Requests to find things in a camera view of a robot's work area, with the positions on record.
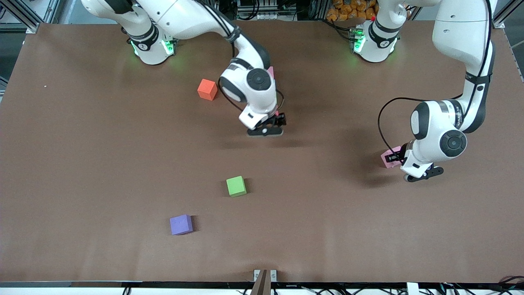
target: blue cube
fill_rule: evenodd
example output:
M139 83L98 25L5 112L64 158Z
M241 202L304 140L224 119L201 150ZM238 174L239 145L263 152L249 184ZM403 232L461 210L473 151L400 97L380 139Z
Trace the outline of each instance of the blue cube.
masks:
M171 222L172 235L183 235L193 231L193 224L189 215L171 217L169 221Z

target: orange cube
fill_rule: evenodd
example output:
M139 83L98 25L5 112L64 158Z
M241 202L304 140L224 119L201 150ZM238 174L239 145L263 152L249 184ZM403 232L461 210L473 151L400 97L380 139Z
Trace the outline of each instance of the orange cube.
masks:
M198 95L203 99L214 100L217 91L218 88L214 81L202 79L200 86L198 86Z

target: brown table surface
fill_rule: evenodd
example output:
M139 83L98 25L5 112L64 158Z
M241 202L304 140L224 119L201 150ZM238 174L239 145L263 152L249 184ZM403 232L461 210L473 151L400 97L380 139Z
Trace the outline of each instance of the brown table surface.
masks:
M408 184L380 165L389 99L446 99L464 66L408 22L381 64L323 23L243 22L272 57L288 116L248 138L238 111L200 99L231 48L182 41L146 66L119 26L42 25L28 35L0 108L1 281L495 282L524 272L524 86L502 30L484 125L444 175ZM383 116L412 139L413 102ZM242 175L249 194L230 198ZM171 236L169 218L196 232Z

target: green cube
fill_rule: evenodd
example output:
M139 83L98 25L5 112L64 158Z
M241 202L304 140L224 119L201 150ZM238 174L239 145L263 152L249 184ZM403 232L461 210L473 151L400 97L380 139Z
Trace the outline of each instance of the green cube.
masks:
M242 176L230 178L227 181L227 190L231 197L238 197L247 194L246 185Z

